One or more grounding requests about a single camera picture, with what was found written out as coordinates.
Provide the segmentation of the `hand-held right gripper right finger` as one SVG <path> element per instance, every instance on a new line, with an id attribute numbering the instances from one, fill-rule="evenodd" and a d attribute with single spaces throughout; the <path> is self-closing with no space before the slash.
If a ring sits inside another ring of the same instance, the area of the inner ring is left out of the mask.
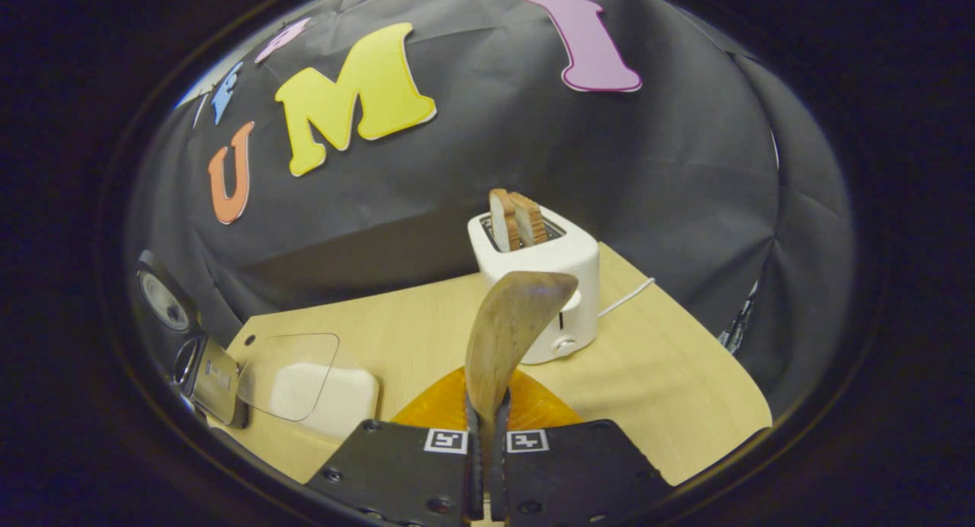
<path id="1" fill-rule="evenodd" d="M 498 414 L 491 519 L 507 526 L 613 526 L 671 486 L 618 423 L 585 422 L 516 371 Z"/>

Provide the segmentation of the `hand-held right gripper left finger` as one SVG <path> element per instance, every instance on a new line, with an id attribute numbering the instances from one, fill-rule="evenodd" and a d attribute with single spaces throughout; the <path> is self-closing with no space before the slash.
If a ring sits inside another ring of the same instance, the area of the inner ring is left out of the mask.
<path id="1" fill-rule="evenodd" d="M 463 368 L 439 378 L 389 422 L 359 423 L 308 487 L 376 522 L 469 526 L 483 520 L 478 420 Z"/>

